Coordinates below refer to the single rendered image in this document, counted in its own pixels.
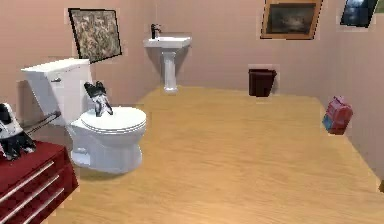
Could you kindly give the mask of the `dark brown waste bin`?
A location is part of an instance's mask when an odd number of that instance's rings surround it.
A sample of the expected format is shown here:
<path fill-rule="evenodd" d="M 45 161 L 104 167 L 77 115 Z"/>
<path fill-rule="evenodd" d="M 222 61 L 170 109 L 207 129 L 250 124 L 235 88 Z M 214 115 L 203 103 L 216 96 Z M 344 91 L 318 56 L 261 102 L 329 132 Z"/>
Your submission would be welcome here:
<path fill-rule="evenodd" d="M 256 97 L 268 97 L 271 93 L 277 72 L 271 69 L 250 69 L 249 95 Z"/>

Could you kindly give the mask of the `white toilet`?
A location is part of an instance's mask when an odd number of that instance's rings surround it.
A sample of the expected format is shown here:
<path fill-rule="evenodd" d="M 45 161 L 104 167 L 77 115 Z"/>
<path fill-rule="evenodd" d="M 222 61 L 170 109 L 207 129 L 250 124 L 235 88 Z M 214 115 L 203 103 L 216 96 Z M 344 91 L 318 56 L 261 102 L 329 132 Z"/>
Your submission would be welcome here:
<path fill-rule="evenodd" d="M 139 141 L 146 131 L 146 113 L 130 106 L 113 106 L 113 115 L 97 117 L 84 84 L 95 84 L 88 59 L 67 58 L 24 68 L 28 84 L 45 115 L 69 133 L 70 158 L 79 167 L 121 174 L 142 162 Z"/>

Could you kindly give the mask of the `black faucet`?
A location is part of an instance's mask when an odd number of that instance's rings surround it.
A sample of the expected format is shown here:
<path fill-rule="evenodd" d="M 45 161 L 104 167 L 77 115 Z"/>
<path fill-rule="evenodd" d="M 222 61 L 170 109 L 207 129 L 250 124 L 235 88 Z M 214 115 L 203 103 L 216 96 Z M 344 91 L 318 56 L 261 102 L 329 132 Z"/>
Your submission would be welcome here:
<path fill-rule="evenodd" d="M 160 24 L 152 24 L 150 26 L 151 29 L 151 38 L 156 39 L 161 33 L 161 25 Z"/>

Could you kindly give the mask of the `black and white figurine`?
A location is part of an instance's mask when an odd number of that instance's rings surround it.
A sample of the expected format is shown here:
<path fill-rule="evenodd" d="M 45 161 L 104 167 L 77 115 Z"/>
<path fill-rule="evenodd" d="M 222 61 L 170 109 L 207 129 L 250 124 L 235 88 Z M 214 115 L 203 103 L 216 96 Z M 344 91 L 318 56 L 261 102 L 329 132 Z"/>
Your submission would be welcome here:
<path fill-rule="evenodd" d="M 34 141 L 25 133 L 8 103 L 0 103 L 0 146 L 8 161 L 18 159 L 22 151 L 36 150 Z"/>
<path fill-rule="evenodd" d="M 104 112 L 108 112 L 113 115 L 112 107 L 109 103 L 106 89 L 101 81 L 97 81 L 95 84 L 86 82 L 84 88 L 94 103 L 94 110 L 97 117 L 101 117 Z"/>

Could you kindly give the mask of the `black framed patterned picture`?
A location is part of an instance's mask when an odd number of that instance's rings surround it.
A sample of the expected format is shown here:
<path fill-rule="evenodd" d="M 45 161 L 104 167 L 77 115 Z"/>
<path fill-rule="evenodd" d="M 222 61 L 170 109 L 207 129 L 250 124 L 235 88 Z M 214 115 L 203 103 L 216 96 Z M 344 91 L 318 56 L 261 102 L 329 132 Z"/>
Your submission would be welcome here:
<path fill-rule="evenodd" d="M 68 16 L 80 59 L 96 63 L 122 54 L 115 10 L 69 8 Z"/>

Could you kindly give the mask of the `wooden framed dark painting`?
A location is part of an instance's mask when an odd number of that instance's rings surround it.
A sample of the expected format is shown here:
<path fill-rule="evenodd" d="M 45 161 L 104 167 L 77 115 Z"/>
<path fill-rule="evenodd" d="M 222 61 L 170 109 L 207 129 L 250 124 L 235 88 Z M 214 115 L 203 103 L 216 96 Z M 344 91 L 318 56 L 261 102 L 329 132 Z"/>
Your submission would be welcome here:
<path fill-rule="evenodd" d="M 265 0 L 261 39 L 313 40 L 323 0 Z"/>

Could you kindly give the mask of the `red and blue backpack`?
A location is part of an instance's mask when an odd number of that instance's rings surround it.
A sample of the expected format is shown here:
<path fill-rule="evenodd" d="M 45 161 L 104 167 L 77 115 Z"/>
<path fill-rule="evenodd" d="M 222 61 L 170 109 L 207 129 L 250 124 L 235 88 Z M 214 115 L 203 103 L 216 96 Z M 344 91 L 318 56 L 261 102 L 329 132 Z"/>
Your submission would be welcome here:
<path fill-rule="evenodd" d="M 334 96 L 328 104 L 322 123 L 329 134 L 343 135 L 353 115 L 343 96 Z"/>

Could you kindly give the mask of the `red chest of drawers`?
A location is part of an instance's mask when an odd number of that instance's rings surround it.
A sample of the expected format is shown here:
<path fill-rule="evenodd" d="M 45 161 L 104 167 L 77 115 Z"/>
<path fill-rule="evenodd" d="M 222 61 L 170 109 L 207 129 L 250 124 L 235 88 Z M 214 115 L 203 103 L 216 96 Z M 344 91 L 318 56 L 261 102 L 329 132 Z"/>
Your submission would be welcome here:
<path fill-rule="evenodd" d="M 41 224 L 79 186 L 65 146 L 36 146 L 14 161 L 0 157 L 0 224 Z"/>

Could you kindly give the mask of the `white pedestal sink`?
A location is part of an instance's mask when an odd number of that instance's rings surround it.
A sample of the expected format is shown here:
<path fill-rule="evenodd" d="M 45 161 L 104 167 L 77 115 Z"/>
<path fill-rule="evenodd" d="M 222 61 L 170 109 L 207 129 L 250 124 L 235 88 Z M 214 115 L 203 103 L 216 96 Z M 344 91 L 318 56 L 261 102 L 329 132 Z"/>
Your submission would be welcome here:
<path fill-rule="evenodd" d="M 188 48 L 191 42 L 192 38 L 189 36 L 161 36 L 143 40 L 145 48 L 159 48 L 161 51 L 164 66 L 164 91 L 166 93 L 178 91 L 176 83 L 176 55 L 179 50 Z"/>

